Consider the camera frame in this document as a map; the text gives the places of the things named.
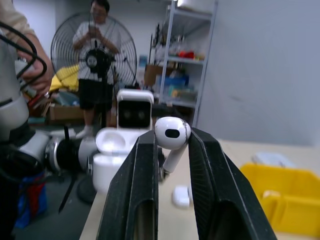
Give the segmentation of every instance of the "white earbud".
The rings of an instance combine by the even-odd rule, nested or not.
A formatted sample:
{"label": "white earbud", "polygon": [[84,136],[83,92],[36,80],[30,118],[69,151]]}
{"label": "white earbud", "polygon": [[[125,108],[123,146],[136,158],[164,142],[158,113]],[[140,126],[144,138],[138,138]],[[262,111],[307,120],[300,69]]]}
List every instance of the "white earbud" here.
{"label": "white earbud", "polygon": [[191,128],[186,121],[178,117],[168,116],[156,121],[154,132],[158,145],[171,150],[163,164],[163,170],[171,174],[185,152],[191,135]]}

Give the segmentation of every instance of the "airpods charging case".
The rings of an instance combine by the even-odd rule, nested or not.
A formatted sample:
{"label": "airpods charging case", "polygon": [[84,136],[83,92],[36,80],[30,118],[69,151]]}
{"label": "airpods charging case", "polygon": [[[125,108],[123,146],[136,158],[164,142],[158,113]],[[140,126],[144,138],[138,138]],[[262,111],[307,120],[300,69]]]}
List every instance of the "airpods charging case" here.
{"label": "airpods charging case", "polygon": [[107,194],[111,180],[126,160],[137,139],[148,129],[103,128],[95,138],[99,153],[93,156],[92,182],[98,193]]}

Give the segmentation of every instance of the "white wall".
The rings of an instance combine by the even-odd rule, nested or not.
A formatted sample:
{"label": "white wall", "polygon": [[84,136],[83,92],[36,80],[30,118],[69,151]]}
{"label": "white wall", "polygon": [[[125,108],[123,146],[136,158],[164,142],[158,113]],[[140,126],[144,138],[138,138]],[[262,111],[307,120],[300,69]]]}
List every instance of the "white wall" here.
{"label": "white wall", "polygon": [[56,32],[55,0],[13,0],[13,4],[26,16],[50,56],[51,42]]}
{"label": "white wall", "polygon": [[220,0],[198,128],[320,144],[320,1]]}
{"label": "white wall", "polygon": [[[151,34],[166,14],[166,5],[161,1],[110,0],[110,16],[120,21],[130,32],[139,55],[148,55]],[[56,27],[72,14],[90,10],[90,0],[57,0]]]}

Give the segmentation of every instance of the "yellow bin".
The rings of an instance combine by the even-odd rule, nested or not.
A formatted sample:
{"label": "yellow bin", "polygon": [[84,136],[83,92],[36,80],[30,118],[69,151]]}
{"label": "yellow bin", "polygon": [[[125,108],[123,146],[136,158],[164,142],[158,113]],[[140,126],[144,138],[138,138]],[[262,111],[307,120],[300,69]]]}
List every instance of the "yellow bin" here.
{"label": "yellow bin", "polygon": [[275,232],[320,238],[320,178],[307,170],[251,163],[240,170]]}

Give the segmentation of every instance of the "white tabletop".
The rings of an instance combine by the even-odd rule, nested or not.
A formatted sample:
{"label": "white tabletop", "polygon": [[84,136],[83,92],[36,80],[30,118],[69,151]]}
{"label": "white tabletop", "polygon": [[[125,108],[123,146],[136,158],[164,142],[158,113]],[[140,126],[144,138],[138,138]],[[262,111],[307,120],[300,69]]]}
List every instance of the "white tabletop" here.
{"label": "white tabletop", "polygon": [[[281,146],[270,144],[220,141],[224,152],[240,168],[250,162],[256,152],[276,152],[285,155],[299,168],[309,169],[320,175],[320,148]],[[163,184],[159,185],[159,240],[195,240],[198,239],[196,218],[193,208],[178,209],[172,204],[171,196],[176,185],[189,185],[189,153],[184,152],[176,170]],[[97,194],[83,228],[80,240],[93,240],[102,217],[106,196]],[[278,240],[311,240],[314,238],[277,233]]]}

